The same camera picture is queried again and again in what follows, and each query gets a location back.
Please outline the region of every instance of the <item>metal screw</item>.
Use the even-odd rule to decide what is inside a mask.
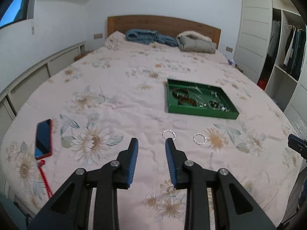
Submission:
[[[191,160],[186,160],[186,161],[185,161],[185,165],[186,165],[186,166],[193,166],[193,165],[194,165],[194,162],[191,161]]]
[[[119,161],[117,161],[117,160],[111,161],[112,167],[117,167],[118,165],[119,165]]]
[[[84,174],[84,169],[82,169],[82,168],[77,169],[76,170],[76,174],[77,175],[83,175]]]
[[[221,175],[228,175],[228,170],[227,169],[220,169],[220,174]]]

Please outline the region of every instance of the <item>blue folded blanket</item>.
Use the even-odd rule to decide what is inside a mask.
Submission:
[[[150,44],[158,41],[159,43],[169,45],[171,47],[177,46],[177,41],[170,36],[160,35],[158,31],[147,30],[147,29],[130,29],[126,32],[126,38],[128,41]]]

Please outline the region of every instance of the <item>phone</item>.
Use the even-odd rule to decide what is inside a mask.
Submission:
[[[39,160],[52,155],[52,121],[46,121],[37,124],[36,142],[35,142],[35,159]]]

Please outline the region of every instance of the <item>green box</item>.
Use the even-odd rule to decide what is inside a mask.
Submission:
[[[201,91],[202,95],[200,98],[203,102],[208,103],[209,100],[216,100],[216,98],[211,95],[212,91],[217,92],[217,96],[220,99],[221,103],[224,104],[230,111],[220,111],[214,110],[209,106],[201,108],[199,104],[197,107],[189,105],[178,105],[178,98],[175,98],[172,95],[174,88],[188,88],[189,86],[197,86]],[[192,93],[189,94],[189,98],[195,99],[195,95]],[[234,104],[227,97],[226,93],[222,88],[212,85],[205,85],[199,83],[193,83],[182,80],[167,80],[167,107],[169,113],[180,113],[180,114],[189,114],[196,116],[205,116],[205,117],[218,117],[226,119],[236,119],[239,116],[238,110],[235,108]]]

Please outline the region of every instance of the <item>window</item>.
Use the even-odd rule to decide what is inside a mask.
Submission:
[[[29,0],[13,0],[5,13],[0,15],[0,28],[27,19]]]

